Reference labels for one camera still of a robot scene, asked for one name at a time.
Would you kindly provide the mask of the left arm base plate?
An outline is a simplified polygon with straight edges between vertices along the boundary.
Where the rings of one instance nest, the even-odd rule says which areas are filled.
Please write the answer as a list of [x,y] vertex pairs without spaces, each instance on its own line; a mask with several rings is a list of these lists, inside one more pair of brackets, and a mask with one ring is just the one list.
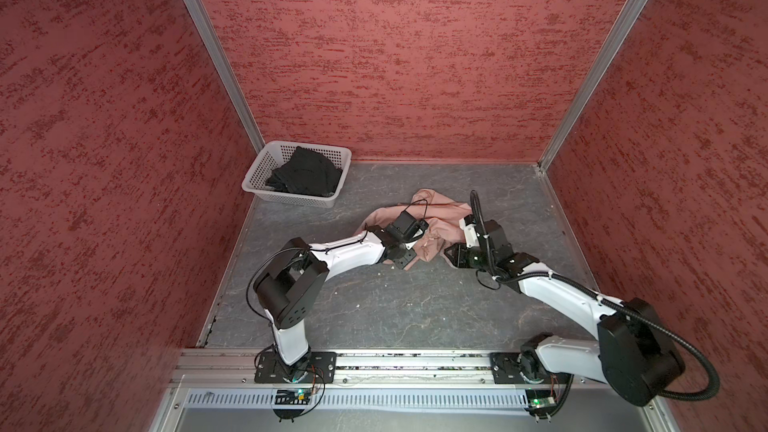
[[295,364],[287,365],[278,352],[263,351],[254,359],[257,384],[329,384],[334,381],[337,354],[308,352]]

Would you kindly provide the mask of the white plastic basket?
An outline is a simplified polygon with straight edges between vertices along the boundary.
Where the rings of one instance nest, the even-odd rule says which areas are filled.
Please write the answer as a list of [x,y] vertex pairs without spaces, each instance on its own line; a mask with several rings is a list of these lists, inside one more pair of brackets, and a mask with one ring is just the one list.
[[[329,159],[336,168],[341,169],[339,182],[334,192],[328,197],[301,195],[278,192],[266,185],[272,172],[289,161],[298,147],[317,152]],[[253,193],[265,202],[276,202],[316,208],[333,208],[344,186],[350,166],[352,152],[345,147],[312,143],[271,141],[258,153],[242,182],[245,192]]]

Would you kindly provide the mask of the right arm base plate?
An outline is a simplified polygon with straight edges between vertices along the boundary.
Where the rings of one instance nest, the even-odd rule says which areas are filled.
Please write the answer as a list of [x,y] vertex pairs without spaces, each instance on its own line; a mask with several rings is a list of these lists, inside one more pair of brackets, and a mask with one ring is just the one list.
[[564,385],[571,378],[567,373],[546,370],[533,352],[492,352],[489,360],[495,384],[542,385],[554,381]]

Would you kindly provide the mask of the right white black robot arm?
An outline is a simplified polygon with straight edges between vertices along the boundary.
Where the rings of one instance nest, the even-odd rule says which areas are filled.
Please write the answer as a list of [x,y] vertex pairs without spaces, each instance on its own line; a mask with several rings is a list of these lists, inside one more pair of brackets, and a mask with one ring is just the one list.
[[644,406],[684,373],[671,337],[651,327],[658,317],[648,303],[604,296],[556,273],[536,257],[515,251],[493,220],[478,226],[468,215],[459,227],[464,242],[444,252],[453,267],[487,272],[496,284],[548,305],[589,335],[576,340],[541,333],[525,342],[517,369],[526,382],[539,384],[555,374],[583,376]]

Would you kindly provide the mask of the pink shorts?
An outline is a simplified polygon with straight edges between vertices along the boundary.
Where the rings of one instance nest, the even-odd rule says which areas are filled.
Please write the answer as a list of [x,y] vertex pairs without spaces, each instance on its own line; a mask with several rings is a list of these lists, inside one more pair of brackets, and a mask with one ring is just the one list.
[[421,189],[406,203],[385,206],[376,209],[366,217],[352,239],[352,243],[371,251],[374,261],[378,263],[384,251],[380,240],[368,231],[369,227],[386,228],[403,211],[406,210],[416,219],[424,219],[428,230],[423,238],[415,243],[415,259],[405,270],[410,269],[416,262],[429,262],[435,259],[447,247],[465,241],[464,233],[459,227],[459,221],[471,213],[470,206],[465,202],[457,202],[432,189]]

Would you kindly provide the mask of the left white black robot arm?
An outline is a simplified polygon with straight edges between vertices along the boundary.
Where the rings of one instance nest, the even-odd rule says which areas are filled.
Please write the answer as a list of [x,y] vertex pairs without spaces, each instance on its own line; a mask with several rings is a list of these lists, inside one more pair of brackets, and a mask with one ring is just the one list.
[[428,224],[417,220],[401,229],[369,226],[345,239],[309,244],[294,238],[257,272],[252,290],[272,328],[282,364],[303,368],[310,353],[305,318],[324,284],[360,267],[390,262],[403,269],[417,258],[415,243],[426,235]]

